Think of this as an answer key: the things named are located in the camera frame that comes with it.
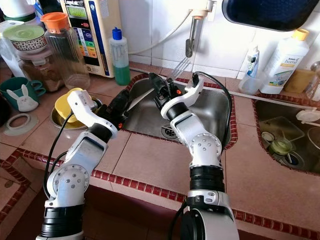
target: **black cable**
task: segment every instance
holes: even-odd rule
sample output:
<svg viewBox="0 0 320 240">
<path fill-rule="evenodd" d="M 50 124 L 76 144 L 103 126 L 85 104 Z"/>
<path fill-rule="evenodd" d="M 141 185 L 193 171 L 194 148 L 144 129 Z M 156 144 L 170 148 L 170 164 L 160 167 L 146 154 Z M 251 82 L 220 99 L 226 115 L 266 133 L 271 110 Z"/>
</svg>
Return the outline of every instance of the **black cable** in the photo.
<svg viewBox="0 0 320 240">
<path fill-rule="evenodd" d="M 57 165 L 58 161 L 64 156 L 67 154 L 67 151 L 61 153 L 52 163 L 52 167 L 51 167 L 51 170 L 50 170 L 50 173 L 49 173 L 49 176 L 53 173 L 54 169 L 55 169 L 55 166 Z"/>
<path fill-rule="evenodd" d="M 49 156 L 48 156 L 48 160 L 46 161 L 46 164 L 45 164 L 45 170 L 44 170 L 44 177 L 43 177 L 43 190 L 44 190 L 44 193 L 46 195 L 46 197 L 49 199 L 50 198 L 50 194 L 48 192 L 48 188 L 47 188 L 47 180 L 48 180 L 48 171 L 49 171 L 49 165 L 50 165 L 50 160 L 51 160 L 51 157 L 52 157 L 52 153 L 54 152 L 54 149 L 55 149 L 55 146 L 57 144 L 57 141 L 62 133 L 62 131 L 64 130 L 69 118 L 71 118 L 71 116 L 73 115 L 73 112 L 71 112 L 67 117 L 66 119 L 64 120 L 62 126 L 61 126 L 61 129 L 59 131 L 59 133 L 57 134 L 57 136 L 55 137 L 53 143 L 52 143 L 52 146 L 50 148 L 50 152 L 49 152 Z"/>
<path fill-rule="evenodd" d="M 180 216 L 184 214 L 184 209 L 187 207 L 187 202 L 183 200 L 181 207 L 179 210 L 175 213 L 174 218 L 172 219 L 172 222 L 169 226 L 169 232 L 168 232 L 168 240 L 172 240 L 172 234 L 174 232 L 174 227 L 176 225 L 176 222 Z"/>
<path fill-rule="evenodd" d="M 230 118 L 231 118 L 231 112 L 232 112 L 232 98 L 231 98 L 231 95 L 228 91 L 228 89 L 221 83 L 219 82 L 217 79 L 215 79 L 213 76 L 205 73 L 205 72 L 202 72 L 202 71 L 196 71 L 195 73 L 192 74 L 193 75 L 201 75 L 201 76 L 204 76 L 208 79 L 210 79 L 211 81 L 215 82 L 216 84 L 219 85 L 220 88 L 222 88 L 222 90 L 224 91 L 226 97 L 228 98 L 228 102 L 229 102 L 229 109 L 228 109 L 228 116 L 226 118 L 226 124 L 225 124 L 225 129 L 224 129 L 224 134 L 223 134 L 223 139 L 222 139 L 222 146 L 223 148 L 228 144 L 227 143 L 227 137 L 228 137 L 228 131 L 229 131 L 229 125 L 230 125 Z"/>
</svg>

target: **blue bottle cap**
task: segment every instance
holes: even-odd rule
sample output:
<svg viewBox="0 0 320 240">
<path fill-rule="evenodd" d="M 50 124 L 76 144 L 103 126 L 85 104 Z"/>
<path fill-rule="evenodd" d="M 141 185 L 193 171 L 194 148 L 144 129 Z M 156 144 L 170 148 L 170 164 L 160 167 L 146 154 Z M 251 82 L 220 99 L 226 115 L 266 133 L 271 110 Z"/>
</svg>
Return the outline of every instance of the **blue bottle cap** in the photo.
<svg viewBox="0 0 320 240">
<path fill-rule="evenodd" d="M 114 40 L 121 40 L 122 39 L 122 32 L 121 29 L 115 27 L 112 29 L 112 37 Z"/>
</svg>

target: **teal mug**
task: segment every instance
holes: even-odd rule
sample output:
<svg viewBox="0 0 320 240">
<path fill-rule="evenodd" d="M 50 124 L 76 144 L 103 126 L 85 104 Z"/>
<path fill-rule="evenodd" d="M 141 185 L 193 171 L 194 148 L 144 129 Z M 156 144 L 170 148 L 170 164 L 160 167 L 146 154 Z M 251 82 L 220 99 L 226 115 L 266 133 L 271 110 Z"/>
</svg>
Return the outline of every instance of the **teal mug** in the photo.
<svg viewBox="0 0 320 240">
<path fill-rule="evenodd" d="M 39 96 L 45 94 L 42 82 L 25 77 L 12 77 L 0 85 L 0 92 L 19 112 L 29 112 L 39 105 Z"/>
</svg>

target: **stainless steel sink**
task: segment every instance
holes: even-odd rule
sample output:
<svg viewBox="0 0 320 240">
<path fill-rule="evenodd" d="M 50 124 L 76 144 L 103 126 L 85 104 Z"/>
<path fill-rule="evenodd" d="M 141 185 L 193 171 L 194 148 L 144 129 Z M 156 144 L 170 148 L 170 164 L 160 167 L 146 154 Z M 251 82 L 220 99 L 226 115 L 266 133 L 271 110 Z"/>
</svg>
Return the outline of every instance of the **stainless steel sink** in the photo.
<svg viewBox="0 0 320 240">
<path fill-rule="evenodd" d="M 287 118 L 292 124 L 298 127 L 300 130 L 304 132 L 304 136 L 293 140 L 294 150 L 294 162 L 291 164 L 288 161 L 287 157 L 276 158 L 276 160 L 282 164 L 285 164 L 291 168 L 296 168 L 308 172 L 317 172 L 314 169 L 315 165 L 318 163 L 319 158 L 312 152 L 309 151 L 308 144 L 309 139 L 307 136 L 307 132 L 310 128 L 314 128 L 315 126 L 309 124 L 302 124 L 299 120 L 297 120 L 296 115 L 300 112 L 301 108 L 290 107 L 279 105 L 275 103 L 270 103 L 266 101 L 257 101 L 255 104 L 256 112 L 259 120 L 260 127 L 262 126 L 262 122 L 266 120 L 270 120 L 277 117 L 285 117 Z"/>
<path fill-rule="evenodd" d="M 183 92 L 185 86 L 179 83 L 176 83 L 176 85 Z M 149 79 L 142 79 L 136 82 L 130 91 L 130 99 L 133 100 L 139 97 L 151 88 L 152 85 Z M 169 121 L 162 118 L 154 102 L 155 96 L 156 93 L 153 91 L 134 106 L 129 111 L 129 118 L 123 128 L 178 142 L 176 135 L 170 129 Z M 208 89 L 202 90 L 196 103 L 189 109 L 201 119 L 208 132 L 215 134 L 222 140 L 228 113 L 228 99 L 222 92 Z"/>
</svg>

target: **yellow bottle cap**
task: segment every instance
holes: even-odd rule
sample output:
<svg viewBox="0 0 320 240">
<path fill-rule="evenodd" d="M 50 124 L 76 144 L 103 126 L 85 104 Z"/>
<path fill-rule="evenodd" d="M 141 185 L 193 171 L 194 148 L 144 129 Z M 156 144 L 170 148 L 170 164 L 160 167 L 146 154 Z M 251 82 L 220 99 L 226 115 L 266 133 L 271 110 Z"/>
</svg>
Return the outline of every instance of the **yellow bottle cap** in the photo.
<svg viewBox="0 0 320 240">
<path fill-rule="evenodd" d="M 304 41 L 308 35 L 309 35 L 309 31 L 302 28 L 298 28 L 297 30 L 294 31 L 292 37 L 294 39 L 297 39 L 298 41 Z"/>
</svg>

